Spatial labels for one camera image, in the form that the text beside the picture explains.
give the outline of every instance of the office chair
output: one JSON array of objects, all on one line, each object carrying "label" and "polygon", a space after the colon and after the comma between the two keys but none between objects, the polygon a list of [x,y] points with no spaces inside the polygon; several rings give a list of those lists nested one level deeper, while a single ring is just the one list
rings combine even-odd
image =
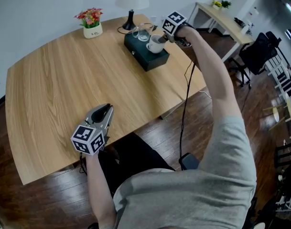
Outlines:
[{"label": "office chair", "polygon": [[247,77],[250,86],[250,78],[246,74],[245,69],[248,68],[253,74],[261,74],[265,71],[263,67],[265,62],[273,57],[275,57],[278,53],[275,48],[276,44],[272,42],[265,34],[260,33],[257,37],[256,41],[249,47],[246,46],[249,44],[245,44],[240,50],[239,56],[241,57],[244,65],[240,65],[234,58],[230,58],[229,62],[233,61],[237,67],[231,67],[231,70],[240,71],[242,75],[242,84],[244,85],[244,75]]}]

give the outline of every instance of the hand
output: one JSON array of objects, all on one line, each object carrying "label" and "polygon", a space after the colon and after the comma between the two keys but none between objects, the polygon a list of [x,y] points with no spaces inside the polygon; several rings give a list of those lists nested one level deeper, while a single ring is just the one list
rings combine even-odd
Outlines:
[{"label": "hand", "polygon": [[178,37],[184,37],[188,42],[193,34],[198,33],[197,30],[191,28],[190,26],[182,26],[176,33]]}]

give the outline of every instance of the wrist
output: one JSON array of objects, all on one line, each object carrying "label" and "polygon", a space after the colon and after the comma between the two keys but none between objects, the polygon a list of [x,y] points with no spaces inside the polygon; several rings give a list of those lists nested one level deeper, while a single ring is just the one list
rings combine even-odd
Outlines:
[{"label": "wrist", "polygon": [[98,154],[95,154],[95,155],[86,155],[86,162],[87,162],[87,166],[88,166],[88,164],[90,165],[90,164],[99,162],[99,160],[98,160]]}]

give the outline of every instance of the wooden table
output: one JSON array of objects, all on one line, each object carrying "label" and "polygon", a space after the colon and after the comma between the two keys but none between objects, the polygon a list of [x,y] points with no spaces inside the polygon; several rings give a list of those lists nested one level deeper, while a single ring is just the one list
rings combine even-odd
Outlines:
[{"label": "wooden table", "polygon": [[195,4],[195,7],[192,11],[192,14],[189,18],[188,23],[193,24],[193,21],[199,9],[204,11],[213,19],[208,31],[209,33],[216,26],[216,24],[219,24],[230,34],[230,36],[236,42],[236,44],[232,47],[232,49],[230,49],[230,51],[222,58],[223,61],[226,61],[240,45],[254,42],[254,40],[252,39],[250,35],[241,34],[242,28],[234,21],[233,18],[228,17],[224,12],[220,10],[216,10],[212,6],[204,4],[204,3],[197,2]]},{"label": "wooden table", "polygon": [[[70,137],[86,113],[99,104],[115,108],[110,144],[185,99],[184,72],[191,60],[175,43],[167,42],[168,62],[145,72],[124,46],[124,35],[117,32],[126,19],[102,22],[103,34],[93,39],[85,39],[82,29],[73,31],[8,70],[6,122],[23,184],[78,160]],[[134,22],[149,20],[140,14]],[[203,76],[195,68],[190,95],[204,87]]]}]

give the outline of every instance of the black box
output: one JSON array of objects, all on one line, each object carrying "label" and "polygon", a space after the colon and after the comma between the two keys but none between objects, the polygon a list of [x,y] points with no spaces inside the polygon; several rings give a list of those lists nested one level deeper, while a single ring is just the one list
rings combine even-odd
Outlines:
[{"label": "black box", "polygon": [[146,48],[146,44],[149,42],[150,40],[142,42],[138,38],[133,37],[131,33],[126,34],[124,38],[124,45],[145,71],[149,71],[165,64],[170,56],[165,49],[160,53],[152,53],[149,51]]}]

